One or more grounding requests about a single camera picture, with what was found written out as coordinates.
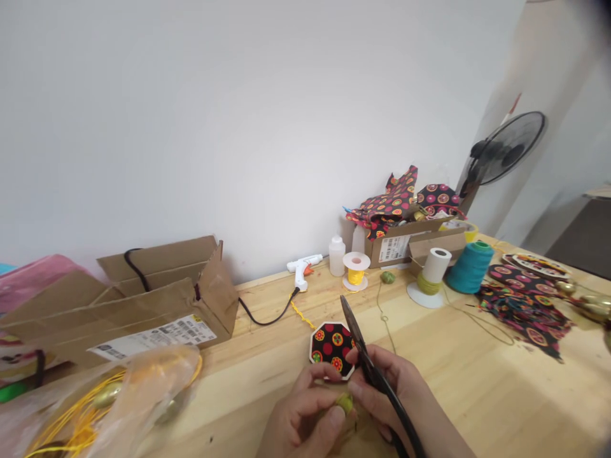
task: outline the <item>electric fan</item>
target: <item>electric fan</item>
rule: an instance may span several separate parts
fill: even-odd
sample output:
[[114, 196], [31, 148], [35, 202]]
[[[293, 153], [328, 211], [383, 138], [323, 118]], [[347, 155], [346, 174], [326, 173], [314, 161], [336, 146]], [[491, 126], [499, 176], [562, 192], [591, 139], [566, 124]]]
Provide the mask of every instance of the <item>electric fan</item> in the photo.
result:
[[545, 115], [530, 111], [511, 118], [471, 148], [470, 160], [459, 180], [461, 203], [467, 213], [480, 186], [494, 183], [513, 170], [541, 138]]

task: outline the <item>wooden tabletop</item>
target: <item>wooden tabletop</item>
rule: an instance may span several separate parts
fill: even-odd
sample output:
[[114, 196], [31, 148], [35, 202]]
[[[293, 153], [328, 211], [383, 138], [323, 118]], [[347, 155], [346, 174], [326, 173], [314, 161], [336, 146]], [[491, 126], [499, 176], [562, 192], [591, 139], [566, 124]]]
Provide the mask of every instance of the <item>wooden tabletop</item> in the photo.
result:
[[[491, 237], [480, 238], [508, 253], [523, 251]], [[316, 326], [344, 321], [340, 280], [331, 276], [325, 262], [314, 269], [308, 291], [299, 294], [295, 304]], [[395, 283], [380, 288], [381, 271], [369, 270], [368, 288], [348, 296], [363, 336], [369, 344], [392, 350], [376, 304], [380, 291], [379, 305], [388, 316], [397, 354], [419, 368], [477, 456], [593, 456], [611, 437], [611, 355], [600, 325], [557, 301], [557, 308], [576, 323], [560, 342], [565, 364], [559, 364], [526, 343], [508, 345], [509, 339], [496, 327], [483, 324], [498, 339], [486, 332], [464, 311], [506, 328], [493, 316], [467, 307], [466, 303], [477, 303], [473, 296], [445, 287], [451, 304], [424, 309], [406, 293], [413, 276], [406, 270], [391, 272], [397, 276]], [[611, 282], [574, 273], [579, 284], [611, 295]], [[293, 288], [288, 272], [238, 287], [262, 322], [280, 314]], [[588, 293], [578, 288], [578, 295]], [[138, 455], [253, 457], [275, 402], [309, 364], [311, 332], [292, 309], [276, 324], [259, 327], [240, 308], [233, 338], [202, 352], [203, 378], [195, 399], [173, 423], [155, 428]], [[394, 452], [361, 412], [356, 431], [344, 435], [338, 455], [387, 457]]]

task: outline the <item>white wall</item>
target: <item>white wall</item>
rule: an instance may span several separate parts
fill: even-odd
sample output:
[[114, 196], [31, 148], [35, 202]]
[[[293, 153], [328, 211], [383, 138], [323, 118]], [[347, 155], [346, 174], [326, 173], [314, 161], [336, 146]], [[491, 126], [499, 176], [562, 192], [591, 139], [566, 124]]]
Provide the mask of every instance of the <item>white wall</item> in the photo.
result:
[[522, 7], [2, 2], [0, 261], [215, 233], [243, 281], [326, 253], [391, 171], [457, 182]]
[[482, 232], [545, 254], [583, 206], [581, 195], [609, 178], [607, 55], [589, 2], [526, 4], [505, 77], [476, 138], [485, 138], [500, 124], [520, 92], [515, 115], [542, 111], [548, 127], [523, 163], [480, 188], [469, 218]]
[[583, 5], [583, 0], [526, 3], [518, 21], [505, 76], [490, 98], [475, 139], [486, 138], [501, 124], [520, 93], [514, 115], [542, 111], [548, 124], [529, 157], [478, 191], [469, 218], [486, 234], [512, 236], [499, 229], [596, 63]]

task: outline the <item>cardboard box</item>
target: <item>cardboard box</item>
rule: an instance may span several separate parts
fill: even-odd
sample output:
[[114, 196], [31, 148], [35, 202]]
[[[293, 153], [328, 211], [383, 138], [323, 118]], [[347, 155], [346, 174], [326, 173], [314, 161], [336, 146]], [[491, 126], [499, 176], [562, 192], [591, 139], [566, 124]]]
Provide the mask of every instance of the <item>cardboard box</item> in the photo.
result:
[[86, 368], [163, 344], [216, 345], [231, 338], [238, 306], [222, 254], [213, 236], [132, 252], [149, 293], [122, 254], [101, 258], [115, 286], [73, 272], [0, 328]]
[[443, 248], [452, 254], [449, 266], [452, 267], [458, 261], [459, 256], [467, 246], [465, 239], [465, 228], [450, 229], [415, 235], [409, 241], [412, 263], [409, 270], [415, 277], [418, 276], [425, 266], [428, 253], [431, 248]]
[[416, 234], [432, 233], [454, 216], [440, 219], [415, 221], [403, 226], [391, 227], [386, 236], [376, 240], [365, 240], [365, 254], [371, 259], [370, 268], [409, 262], [409, 241]]

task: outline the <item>black scissors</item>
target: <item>black scissors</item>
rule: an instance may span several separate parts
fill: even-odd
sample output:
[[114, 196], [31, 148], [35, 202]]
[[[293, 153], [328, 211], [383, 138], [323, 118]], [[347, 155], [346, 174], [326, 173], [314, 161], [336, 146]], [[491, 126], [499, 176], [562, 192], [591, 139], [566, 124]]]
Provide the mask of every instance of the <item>black scissors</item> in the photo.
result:
[[[358, 364], [363, 370], [365, 381], [367, 381], [368, 384], [370, 384], [378, 391], [387, 395], [388, 399], [390, 400], [390, 403], [393, 405], [393, 408], [397, 413], [397, 416], [399, 417], [399, 420], [401, 421], [401, 425], [403, 425], [403, 428], [407, 433], [407, 437], [409, 438], [412, 447], [414, 447], [414, 453], [416, 454], [416, 458], [426, 458], [425, 450], [422, 447], [420, 438], [418, 437], [416, 429], [414, 428], [412, 421], [407, 415], [403, 404], [401, 404], [401, 401], [393, 391], [392, 386], [390, 386], [390, 384], [388, 383], [388, 380], [386, 380], [386, 378], [384, 377], [384, 374], [382, 374], [382, 371], [378, 369], [374, 365], [373, 361], [371, 361], [371, 358], [369, 358], [369, 354], [367, 353], [367, 346], [365, 345], [363, 335], [361, 334], [361, 330], [359, 329], [358, 324], [356, 323], [355, 315], [352, 313], [352, 309], [350, 308], [348, 301], [343, 295], [340, 296], [340, 299], [342, 301], [342, 309], [344, 309], [344, 317], [346, 317], [346, 323], [348, 324], [348, 328], [350, 329], [352, 338], [355, 341], [355, 346], [358, 349]], [[396, 448], [399, 457], [409, 458], [409, 455], [407, 454], [407, 451], [405, 450], [401, 439], [392, 428], [390, 428], [390, 434], [392, 436], [392, 444]]]

